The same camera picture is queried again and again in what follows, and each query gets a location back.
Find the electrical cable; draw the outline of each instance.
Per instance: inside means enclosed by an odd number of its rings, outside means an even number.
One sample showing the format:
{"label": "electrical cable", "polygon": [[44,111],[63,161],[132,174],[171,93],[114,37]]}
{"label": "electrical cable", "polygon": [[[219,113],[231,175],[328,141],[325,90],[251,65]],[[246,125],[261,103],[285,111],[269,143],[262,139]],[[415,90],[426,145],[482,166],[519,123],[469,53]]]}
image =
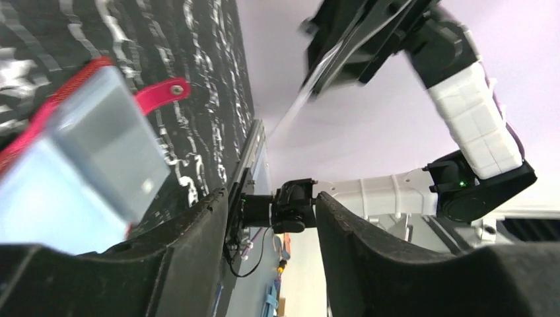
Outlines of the electrical cable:
{"label": "electrical cable", "polygon": [[247,277],[247,276],[253,274],[253,273],[257,270],[257,268],[258,268],[259,265],[261,264],[261,260],[262,260],[262,257],[263,257],[263,255],[264,255],[264,239],[265,239],[265,237],[266,237],[266,233],[268,232],[268,230],[269,230],[270,228],[272,228],[272,226],[267,227],[266,230],[265,230],[264,233],[263,233],[262,245],[261,245],[261,255],[259,256],[259,260],[257,261],[257,264],[256,264],[248,273],[246,273],[246,274],[244,274],[244,275],[240,275],[238,272],[235,272],[235,270],[233,270],[233,261],[227,259],[227,262],[228,262],[228,264],[229,264],[229,269],[230,269],[231,273],[232,273],[235,277],[237,277],[237,278],[239,278],[239,279],[243,279],[243,278],[245,278],[245,277]]}

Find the black plastic part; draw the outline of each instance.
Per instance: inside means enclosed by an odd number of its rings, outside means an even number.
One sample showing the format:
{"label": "black plastic part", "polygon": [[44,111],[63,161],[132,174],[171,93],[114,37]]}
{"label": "black plastic part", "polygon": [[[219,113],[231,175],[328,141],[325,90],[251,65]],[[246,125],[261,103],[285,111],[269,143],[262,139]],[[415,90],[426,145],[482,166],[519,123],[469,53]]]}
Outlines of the black plastic part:
{"label": "black plastic part", "polygon": [[424,82],[431,88],[479,60],[468,29],[440,5],[431,7],[403,48]]}
{"label": "black plastic part", "polygon": [[292,180],[272,195],[243,195],[244,227],[272,227],[275,234],[298,233],[316,227],[314,181]]}
{"label": "black plastic part", "polygon": [[425,170],[435,183],[431,191],[438,194],[437,216],[460,223],[482,218],[537,180],[527,161],[519,168],[480,180],[461,151],[428,164]]}
{"label": "black plastic part", "polygon": [[439,254],[388,234],[327,193],[316,216],[334,317],[560,315],[560,246]]}
{"label": "black plastic part", "polygon": [[242,197],[243,227],[270,227],[272,195],[244,195]]}
{"label": "black plastic part", "polygon": [[228,213],[217,189],[103,254],[0,246],[0,316],[209,316]]}
{"label": "black plastic part", "polygon": [[[407,3],[406,0],[324,0],[315,17],[305,22],[307,32],[313,35],[307,49],[308,74],[304,85],[309,80],[313,70],[317,68],[322,58],[337,43],[344,42],[351,36],[351,31],[367,20],[369,14],[386,17],[386,20],[376,19],[376,23],[362,25],[371,30],[385,24],[376,34],[370,32],[364,38],[364,43],[353,53],[341,53],[335,57],[328,69],[312,89],[314,95],[320,94],[329,87],[357,82],[367,83],[381,68],[383,63],[394,53],[402,49],[406,36],[413,32],[413,28],[423,18],[429,5],[437,3],[434,0],[412,0],[401,13],[390,19],[398,9]],[[337,73],[333,65],[341,65]]]}
{"label": "black plastic part", "polygon": [[502,221],[509,234],[525,242],[560,242],[560,220],[507,218]]}

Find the black bracket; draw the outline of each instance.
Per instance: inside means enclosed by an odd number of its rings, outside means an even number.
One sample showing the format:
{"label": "black bracket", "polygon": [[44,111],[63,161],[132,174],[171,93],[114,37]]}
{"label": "black bracket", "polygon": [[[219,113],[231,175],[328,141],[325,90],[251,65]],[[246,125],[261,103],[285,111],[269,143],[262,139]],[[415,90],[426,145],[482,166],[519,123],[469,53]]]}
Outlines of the black bracket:
{"label": "black bracket", "polygon": [[317,227],[311,178],[286,182],[276,195],[243,195],[244,227],[271,227],[275,234]]}
{"label": "black bracket", "polygon": [[403,41],[403,49],[426,88],[479,60],[468,29],[441,6],[432,6]]}
{"label": "black bracket", "polygon": [[453,152],[428,164],[438,194],[437,216],[470,223],[496,209],[537,180],[534,169],[523,165],[486,180],[479,179],[461,151]]}

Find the white robotic arm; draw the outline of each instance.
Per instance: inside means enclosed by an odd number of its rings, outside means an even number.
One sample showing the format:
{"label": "white robotic arm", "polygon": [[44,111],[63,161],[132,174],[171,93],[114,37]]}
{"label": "white robotic arm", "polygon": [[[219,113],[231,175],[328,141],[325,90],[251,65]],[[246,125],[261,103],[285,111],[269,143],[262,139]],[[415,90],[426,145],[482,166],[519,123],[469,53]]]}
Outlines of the white robotic arm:
{"label": "white robotic arm", "polygon": [[429,12],[404,50],[459,151],[402,174],[316,186],[366,219],[420,214],[468,223],[536,181],[470,33],[440,6]]}

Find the metal rivet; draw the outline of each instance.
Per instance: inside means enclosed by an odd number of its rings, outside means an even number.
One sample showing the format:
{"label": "metal rivet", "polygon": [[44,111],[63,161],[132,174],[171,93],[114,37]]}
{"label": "metal rivet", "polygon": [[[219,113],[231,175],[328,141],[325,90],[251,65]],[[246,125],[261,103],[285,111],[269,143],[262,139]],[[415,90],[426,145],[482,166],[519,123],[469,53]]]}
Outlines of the metal rivet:
{"label": "metal rivet", "polygon": [[171,86],[171,93],[174,94],[175,96],[178,96],[183,93],[183,87],[179,85],[173,85]]}

